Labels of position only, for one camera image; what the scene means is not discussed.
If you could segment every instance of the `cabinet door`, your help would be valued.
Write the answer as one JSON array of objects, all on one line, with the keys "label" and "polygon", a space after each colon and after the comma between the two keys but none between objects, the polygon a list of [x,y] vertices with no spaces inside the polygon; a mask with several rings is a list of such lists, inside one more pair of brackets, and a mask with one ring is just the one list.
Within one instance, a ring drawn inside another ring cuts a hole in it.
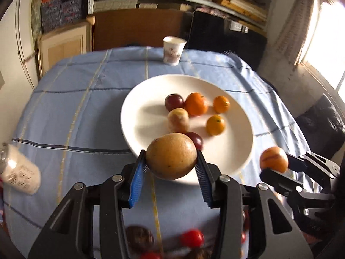
[{"label": "cabinet door", "polygon": [[39,40],[41,77],[58,61],[90,51],[90,23],[83,22],[44,34]]}]

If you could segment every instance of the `curtain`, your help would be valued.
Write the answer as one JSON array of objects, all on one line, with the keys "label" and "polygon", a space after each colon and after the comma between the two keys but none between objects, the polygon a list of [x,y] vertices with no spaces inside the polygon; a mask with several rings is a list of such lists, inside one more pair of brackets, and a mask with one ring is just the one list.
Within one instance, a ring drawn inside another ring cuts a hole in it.
[{"label": "curtain", "polygon": [[305,43],[311,19],[314,0],[295,0],[274,48],[296,65]]}]

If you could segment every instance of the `red tomato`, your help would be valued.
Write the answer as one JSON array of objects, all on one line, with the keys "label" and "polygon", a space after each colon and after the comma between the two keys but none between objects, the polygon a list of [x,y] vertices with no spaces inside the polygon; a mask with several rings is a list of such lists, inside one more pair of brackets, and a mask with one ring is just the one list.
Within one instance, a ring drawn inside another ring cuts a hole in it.
[{"label": "red tomato", "polygon": [[183,246],[197,248],[204,244],[204,235],[200,230],[194,229],[182,234],[180,240]]},{"label": "red tomato", "polygon": [[247,234],[246,234],[246,232],[242,232],[241,243],[244,244],[244,242],[246,241],[246,239],[247,239]]},{"label": "red tomato", "polygon": [[250,222],[249,222],[249,211],[248,209],[244,210],[245,218],[243,222],[243,230],[248,231],[250,228]]},{"label": "red tomato", "polygon": [[162,259],[162,256],[154,252],[146,252],[140,256],[139,259]]}]

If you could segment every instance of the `wooden board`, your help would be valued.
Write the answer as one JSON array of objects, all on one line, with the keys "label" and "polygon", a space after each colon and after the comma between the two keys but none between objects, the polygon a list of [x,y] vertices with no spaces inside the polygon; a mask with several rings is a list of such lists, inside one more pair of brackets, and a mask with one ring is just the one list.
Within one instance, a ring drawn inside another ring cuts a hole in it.
[{"label": "wooden board", "polygon": [[184,12],[174,9],[118,9],[94,14],[94,49],[128,45],[163,47],[166,36],[181,36]]}]

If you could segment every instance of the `metal screw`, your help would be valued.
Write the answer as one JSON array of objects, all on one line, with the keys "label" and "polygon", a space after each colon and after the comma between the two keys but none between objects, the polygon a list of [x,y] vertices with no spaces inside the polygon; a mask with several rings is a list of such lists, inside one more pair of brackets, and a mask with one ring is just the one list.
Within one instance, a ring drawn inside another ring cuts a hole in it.
[{"label": "metal screw", "polygon": [[119,175],[119,174],[116,174],[114,175],[112,178],[111,178],[114,182],[120,182],[122,180],[122,176]]},{"label": "metal screw", "polygon": [[259,183],[258,188],[262,191],[268,190],[268,186],[265,183]]},{"label": "metal screw", "polygon": [[78,183],[74,184],[73,188],[76,190],[81,190],[82,188],[84,188],[84,184],[81,182],[78,182]]},{"label": "metal screw", "polygon": [[223,175],[221,175],[221,176],[219,177],[219,180],[220,180],[220,181],[223,181],[223,182],[229,182],[229,181],[230,181],[230,177],[227,176],[227,175],[225,175],[225,174],[223,174]]}]

